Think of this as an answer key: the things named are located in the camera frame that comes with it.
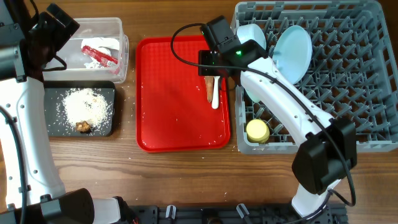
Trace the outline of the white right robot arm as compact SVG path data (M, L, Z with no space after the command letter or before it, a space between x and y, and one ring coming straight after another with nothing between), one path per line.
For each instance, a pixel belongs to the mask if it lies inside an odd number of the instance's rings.
M291 206L300 222L321 214L341 180L353 186L351 170L357 164L356 128L346 118L336 119L296 88L312 57L308 32L289 27L277 42L284 59L269 55L266 37L257 24L233 31L224 16L199 28L208 50L196 63L202 75L232 77L261 101L292 136L298 151L292 170L299 185Z

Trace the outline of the large light blue plate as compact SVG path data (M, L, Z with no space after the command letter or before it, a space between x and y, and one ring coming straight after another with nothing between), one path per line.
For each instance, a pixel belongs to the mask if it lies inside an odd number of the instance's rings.
M279 37L272 59L278 70L291 83L298 83L306 74L312 58L312 41L301 26L291 26Z

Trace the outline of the light green bowl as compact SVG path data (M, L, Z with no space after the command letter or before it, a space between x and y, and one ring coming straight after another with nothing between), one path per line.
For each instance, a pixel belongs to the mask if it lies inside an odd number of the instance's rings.
M257 90L254 91L245 89L245 92L253 103L259 103L261 101L261 94Z

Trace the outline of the yellow plastic cup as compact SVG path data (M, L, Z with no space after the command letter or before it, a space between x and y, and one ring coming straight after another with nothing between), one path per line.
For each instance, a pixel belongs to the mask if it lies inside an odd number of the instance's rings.
M252 119L246 125L246 134L249 142L264 144L270 136L267 124L261 119Z

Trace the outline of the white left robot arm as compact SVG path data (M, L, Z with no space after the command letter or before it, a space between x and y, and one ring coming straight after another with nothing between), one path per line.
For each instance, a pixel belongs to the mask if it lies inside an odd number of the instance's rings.
M2 223L122 223L120 198L66 192L50 150L44 115L46 64L78 30L56 4L31 14L1 2L1 148L7 174Z

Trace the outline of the brown food scrap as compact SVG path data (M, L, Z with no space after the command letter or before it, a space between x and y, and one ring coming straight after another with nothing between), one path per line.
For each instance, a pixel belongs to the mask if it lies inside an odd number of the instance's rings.
M75 124L75 130L80 133L88 133L91 131L91 125L87 121L78 122Z

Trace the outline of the red and white wrapper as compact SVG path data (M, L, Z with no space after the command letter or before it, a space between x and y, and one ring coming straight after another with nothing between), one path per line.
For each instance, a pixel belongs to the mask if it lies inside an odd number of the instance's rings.
M109 72L117 75L120 71L119 60L111 55L111 50L119 52L120 46L117 39L107 37L83 39L81 52L91 59L91 62L84 63L84 66L87 69L114 68Z

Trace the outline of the small light blue bowl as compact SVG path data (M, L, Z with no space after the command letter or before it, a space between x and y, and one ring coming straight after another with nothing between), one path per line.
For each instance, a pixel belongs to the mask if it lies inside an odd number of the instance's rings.
M238 27L236 35L242 44L249 40L254 40L264 50L267 48L266 37L262 29L257 24L248 24Z

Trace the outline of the white plastic spoon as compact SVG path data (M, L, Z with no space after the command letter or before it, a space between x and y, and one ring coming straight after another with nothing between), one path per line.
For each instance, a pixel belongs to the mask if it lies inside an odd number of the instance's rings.
M215 110L219 107L219 79L220 76L214 76L213 81L213 98L211 102L211 107Z

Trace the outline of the white rice pile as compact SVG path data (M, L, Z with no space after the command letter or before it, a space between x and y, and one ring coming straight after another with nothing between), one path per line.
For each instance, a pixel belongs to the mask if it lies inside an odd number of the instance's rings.
M72 88L61 94L56 104L56 123L66 127L67 134L104 134L110 127L113 116L113 103L106 96L114 93L98 88ZM87 121L91 131L80 133L75 130L75 124Z

